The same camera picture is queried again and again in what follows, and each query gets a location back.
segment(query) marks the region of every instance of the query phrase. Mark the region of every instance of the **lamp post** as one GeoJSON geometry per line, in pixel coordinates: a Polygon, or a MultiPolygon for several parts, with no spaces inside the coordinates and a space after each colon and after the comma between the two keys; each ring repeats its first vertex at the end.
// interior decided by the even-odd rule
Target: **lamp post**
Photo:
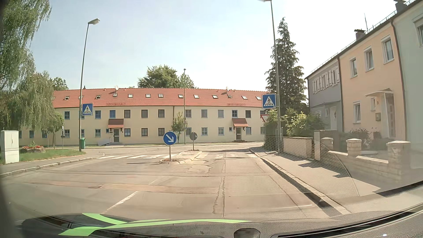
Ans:
{"type": "MultiPolygon", "coordinates": [[[[184,127],[186,128],[187,127],[187,111],[185,111],[185,70],[186,69],[184,69],[184,127]]],[[[184,135],[184,144],[187,144],[187,135],[186,134],[184,135]]]]}
{"type": "Polygon", "coordinates": [[[89,21],[87,24],[87,33],[85,34],[85,44],[84,44],[84,55],[82,56],[82,70],[81,70],[81,89],[80,89],[80,111],[79,111],[79,133],[78,133],[78,138],[79,138],[79,150],[81,151],[81,117],[82,117],[82,76],[84,75],[84,60],[85,60],[85,47],[87,46],[87,36],[88,36],[88,28],[90,27],[90,25],[95,25],[97,23],[99,23],[100,20],[98,18],[89,21]]]}
{"type": "Polygon", "coordinates": [[[273,26],[273,47],[275,48],[275,70],[276,70],[276,110],[277,110],[277,133],[279,138],[278,148],[283,149],[282,130],[280,128],[280,86],[279,86],[279,70],[277,62],[276,36],[275,36],[275,21],[273,19],[273,5],[272,0],[261,0],[263,2],[270,2],[270,10],[272,12],[272,26],[273,26]]]}

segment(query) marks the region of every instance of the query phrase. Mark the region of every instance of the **traffic sign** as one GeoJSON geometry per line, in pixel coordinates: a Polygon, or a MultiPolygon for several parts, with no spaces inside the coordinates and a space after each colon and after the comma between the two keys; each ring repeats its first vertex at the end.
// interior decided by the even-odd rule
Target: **traffic sign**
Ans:
{"type": "Polygon", "coordinates": [[[168,131],[163,136],[163,141],[166,145],[173,145],[176,143],[176,134],[173,131],[168,131]]]}
{"type": "Polygon", "coordinates": [[[195,140],[197,139],[197,137],[198,137],[197,133],[195,133],[195,132],[191,132],[191,134],[190,134],[190,139],[191,139],[192,141],[195,141],[195,140]]]}
{"type": "Polygon", "coordinates": [[[92,116],[93,115],[93,104],[86,103],[82,104],[82,116],[92,116]]]}
{"type": "Polygon", "coordinates": [[[262,109],[276,108],[276,94],[264,94],[261,96],[262,109]]]}

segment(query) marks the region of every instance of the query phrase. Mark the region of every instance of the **chimney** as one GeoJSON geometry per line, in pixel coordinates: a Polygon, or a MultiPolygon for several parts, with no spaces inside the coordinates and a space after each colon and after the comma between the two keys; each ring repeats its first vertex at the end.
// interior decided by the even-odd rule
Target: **chimney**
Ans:
{"type": "Polygon", "coordinates": [[[403,11],[407,5],[405,5],[405,1],[404,0],[394,0],[395,3],[395,8],[397,8],[397,13],[403,11]]]}
{"type": "Polygon", "coordinates": [[[363,37],[363,36],[365,36],[365,35],[366,35],[366,33],[364,33],[364,30],[358,30],[358,29],[355,29],[354,31],[355,31],[355,39],[356,39],[356,40],[358,40],[358,39],[360,39],[361,37],[363,37]]]}

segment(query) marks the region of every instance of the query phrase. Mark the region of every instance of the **utility box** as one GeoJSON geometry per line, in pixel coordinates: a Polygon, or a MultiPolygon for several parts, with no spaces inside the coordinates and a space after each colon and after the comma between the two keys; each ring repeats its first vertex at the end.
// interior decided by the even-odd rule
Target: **utility box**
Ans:
{"type": "Polygon", "coordinates": [[[19,131],[0,131],[1,157],[5,163],[19,162],[19,131]]]}

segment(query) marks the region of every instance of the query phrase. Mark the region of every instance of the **green trash bin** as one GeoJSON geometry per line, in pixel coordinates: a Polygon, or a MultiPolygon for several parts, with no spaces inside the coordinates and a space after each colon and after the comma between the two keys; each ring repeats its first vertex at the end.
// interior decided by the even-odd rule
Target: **green trash bin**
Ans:
{"type": "Polygon", "coordinates": [[[81,149],[85,149],[85,138],[80,139],[81,149]]]}

